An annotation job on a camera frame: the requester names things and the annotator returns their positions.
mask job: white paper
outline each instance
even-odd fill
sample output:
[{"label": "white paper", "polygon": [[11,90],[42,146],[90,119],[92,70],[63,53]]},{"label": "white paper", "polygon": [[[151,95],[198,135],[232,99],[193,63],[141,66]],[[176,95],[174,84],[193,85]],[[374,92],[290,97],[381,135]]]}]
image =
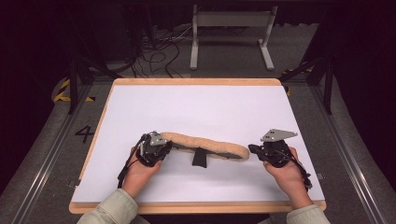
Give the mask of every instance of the white paper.
[{"label": "white paper", "polygon": [[[182,133],[244,147],[260,145],[270,129],[296,132],[286,139],[309,174],[314,201],[324,200],[289,100],[282,86],[113,87],[93,152],[73,203],[99,203],[117,188],[117,176],[143,133]],[[192,153],[172,150],[136,199],[159,202],[288,201],[256,154],[248,161],[207,158],[192,166]]]}]

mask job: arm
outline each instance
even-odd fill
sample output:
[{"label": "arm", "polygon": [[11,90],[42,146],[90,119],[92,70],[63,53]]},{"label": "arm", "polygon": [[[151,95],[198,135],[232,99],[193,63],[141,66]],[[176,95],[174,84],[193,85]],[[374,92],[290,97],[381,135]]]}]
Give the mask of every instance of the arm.
[{"label": "arm", "polygon": [[137,204],[134,198],[147,185],[151,177],[161,168],[161,162],[153,167],[147,167],[137,161],[135,154],[132,156],[121,189],[117,189],[95,209],[86,213],[78,221],[83,223],[130,223],[137,214]]},{"label": "arm", "polygon": [[[291,154],[298,160],[296,149],[290,147]],[[289,196],[292,212],[288,214],[289,224],[298,223],[330,223],[323,211],[309,198],[305,190],[303,176],[293,162],[288,162],[282,168],[275,168],[269,162],[264,162],[265,170],[272,175],[279,187]]]}]

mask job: floor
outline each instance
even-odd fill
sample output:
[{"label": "floor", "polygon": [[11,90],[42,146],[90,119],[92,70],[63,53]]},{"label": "floor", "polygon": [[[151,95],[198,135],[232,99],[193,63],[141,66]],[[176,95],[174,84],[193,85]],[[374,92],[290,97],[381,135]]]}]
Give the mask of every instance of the floor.
[{"label": "floor", "polygon": [[[258,48],[257,39],[262,36],[262,30],[235,28],[200,31],[196,71],[189,69],[191,36],[187,35],[165,49],[147,50],[145,59],[139,59],[133,69],[121,74],[125,77],[279,77],[285,69],[299,64],[316,28],[316,25],[286,25],[273,29],[268,48],[276,67],[274,71],[266,70]],[[120,63],[109,64],[109,68],[117,66]],[[171,75],[166,73],[165,66]],[[393,212],[396,194],[363,144],[336,80],[330,116],[321,104],[323,83],[309,87],[304,77],[301,74],[284,84],[290,87],[290,104],[311,160],[317,173],[324,176],[320,185],[326,197],[326,216],[331,223],[396,223]],[[54,94],[62,83],[60,80],[54,87]],[[55,103],[42,133],[0,197],[0,223],[78,221],[80,215],[70,214],[68,205],[92,137],[88,136],[84,143],[84,136],[76,133],[87,125],[95,131],[110,87],[111,79],[103,76],[97,76],[92,86],[80,86],[80,104],[72,115],[67,114],[68,102]],[[85,102],[87,96],[95,97],[95,101]],[[275,223],[286,223],[285,215],[271,214],[271,218]],[[256,219],[246,217],[245,221],[255,223]]]}]

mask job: white metal stand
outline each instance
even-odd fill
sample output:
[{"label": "white metal stand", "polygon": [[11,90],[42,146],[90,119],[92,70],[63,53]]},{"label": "white metal stand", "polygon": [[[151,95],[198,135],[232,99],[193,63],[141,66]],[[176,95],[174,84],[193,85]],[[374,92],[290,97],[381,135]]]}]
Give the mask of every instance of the white metal stand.
[{"label": "white metal stand", "polygon": [[225,11],[200,11],[194,6],[192,16],[192,48],[190,69],[198,68],[198,26],[265,26],[266,32],[264,39],[259,39],[262,57],[268,70],[274,70],[267,43],[270,38],[271,30],[274,25],[277,7],[271,11],[255,12],[225,12]]}]

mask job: dark background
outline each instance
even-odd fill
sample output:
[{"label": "dark background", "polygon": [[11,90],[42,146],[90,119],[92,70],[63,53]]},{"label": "dark background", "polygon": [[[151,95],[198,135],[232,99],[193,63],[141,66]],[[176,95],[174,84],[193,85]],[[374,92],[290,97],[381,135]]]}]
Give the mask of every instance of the dark background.
[{"label": "dark background", "polygon": [[[138,7],[129,7],[126,14],[125,11],[120,14],[118,5],[75,5],[68,9],[70,18],[63,15],[59,19],[58,9],[53,10],[45,1],[6,1],[0,7],[0,192],[18,169],[53,108],[51,93],[68,73],[71,45],[100,64],[133,60],[139,53],[138,37],[143,25],[134,17],[141,12]],[[191,22],[191,6],[148,10],[152,15],[161,15],[151,17],[152,24],[160,29]],[[276,23],[320,22],[323,12],[321,7],[280,7]],[[347,22],[352,13],[357,13],[359,22],[348,27],[348,35],[339,43],[334,74],[364,143],[396,189],[396,176],[392,173],[396,153],[391,142],[396,135],[393,90],[396,78],[392,71],[396,64],[395,14],[390,7],[376,4],[355,10],[344,8],[336,14],[333,25],[321,27],[322,32],[317,34],[307,59],[320,56],[322,46],[334,35],[342,35],[337,30],[338,24]],[[92,26],[92,20],[100,21],[102,26]],[[72,35],[74,40],[65,41],[64,35]]]}]

